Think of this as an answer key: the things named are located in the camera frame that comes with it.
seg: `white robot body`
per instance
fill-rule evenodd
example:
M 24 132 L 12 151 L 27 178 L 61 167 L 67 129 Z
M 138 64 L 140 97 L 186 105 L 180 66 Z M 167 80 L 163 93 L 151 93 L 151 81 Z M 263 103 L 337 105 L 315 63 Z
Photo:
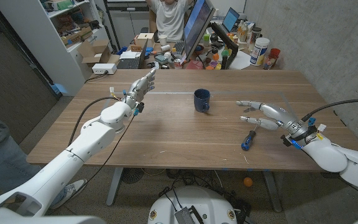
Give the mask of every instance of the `white robot body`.
M 177 198 L 172 190 L 167 192 L 167 197 L 173 202 L 173 205 L 165 195 L 154 202 L 150 209 L 148 224 L 177 224 L 173 206 L 178 211 L 181 210 L 178 200 L 183 208 L 194 206 L 205 224 L 237 223 L 231 204 L 213 190 L 199 186 L 184 186 L 176 188 L 175 192 Z M 191 217 L 195 223 L 198 223 L 194 213 L 191 214 Z

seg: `white robotic arm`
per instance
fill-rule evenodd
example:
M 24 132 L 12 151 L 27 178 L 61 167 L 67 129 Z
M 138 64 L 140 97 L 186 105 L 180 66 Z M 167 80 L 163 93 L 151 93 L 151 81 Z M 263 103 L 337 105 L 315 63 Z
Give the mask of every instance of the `white robotic arm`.
M 331 141 L 318 133 L 315 126 L 309 126 L 302 120 L 297 120 L 285 109 L 273 104 L 259 103 L 255 101 L 237 101 L 239 106 L 250 106 L 251 109 L 261 110 L 268 119 L 256 119 L 240 117 L 241 120 L 250 123 L 265 123 L 260 125 L 263 128 L 274 129 L 273 123 L 289 132 L 289 135 L 282 136 L 286 146 L 295 146 L 304 150 L 321 168 L 328 172 L 339 172 L 339 175 L 347 182 L 358 186 L 358 151 L 350 150 L 331 143 Z
M 101 116 L 87 121 L 81 134 L 63 152 L 49 162 L 38 174 L 26 183 L 0 196 L 0 217 L 40 217 L 45 214 L 57 194 L 93 155 L 110 145 L 116 133 L 124 130 L 124 120 L 144 95 L 154 89 L 155 69 L 136 80 L 121 101 L 104 109 Z M 2 207 L 7 200 L 21 195 L 26 199 L 15 211 Z

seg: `blue screwdriver handle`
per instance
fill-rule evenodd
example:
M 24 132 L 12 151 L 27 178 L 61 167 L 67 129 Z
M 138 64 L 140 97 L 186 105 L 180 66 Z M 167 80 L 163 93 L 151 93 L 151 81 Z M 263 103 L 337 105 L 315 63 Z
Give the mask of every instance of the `blue screwdriver handle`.
M 249 131 L 248 136 L 243 140 L 241 148 L 245 151 L 248 151 L 252 144 L 252 139 L 256 136 L 255 131 Z

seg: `table leg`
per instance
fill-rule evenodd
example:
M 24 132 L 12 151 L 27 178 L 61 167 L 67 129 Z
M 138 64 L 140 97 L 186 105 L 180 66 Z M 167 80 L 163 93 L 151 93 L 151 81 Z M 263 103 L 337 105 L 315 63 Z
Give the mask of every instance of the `table leg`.
M 124 170 L 123 167 L 116 167 L 114 169 L 114 174 L 112 175 L 112 181 L 110 185 L 110 191 L 106 201 L 107 205 L 112 205 L 114 203 L 114 199 L 116 198 L 117 195 L 119 183 L 121 182 L 122 170 Z
M 270 195 L 270 201 L 272 201 L 273 209 L 276 212 L 281 212 L 283 209 L 281 207 L 280 199 L 278 198 L 278 192 L 276 183 L 274 181 L 273 173 L 270 171 L 263 171 L 263 173 L 267 191 Z

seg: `concrete wall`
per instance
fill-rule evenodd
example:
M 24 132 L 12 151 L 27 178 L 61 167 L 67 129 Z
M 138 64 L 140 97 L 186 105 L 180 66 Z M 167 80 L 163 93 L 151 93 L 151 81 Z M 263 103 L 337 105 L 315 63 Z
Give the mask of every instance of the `concrete wall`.
M 358 98 L 358 1 L 247 0 L 281 69 L 299 70 L 332 103 Z M 358 137 L 358 103 L 335 110 Z

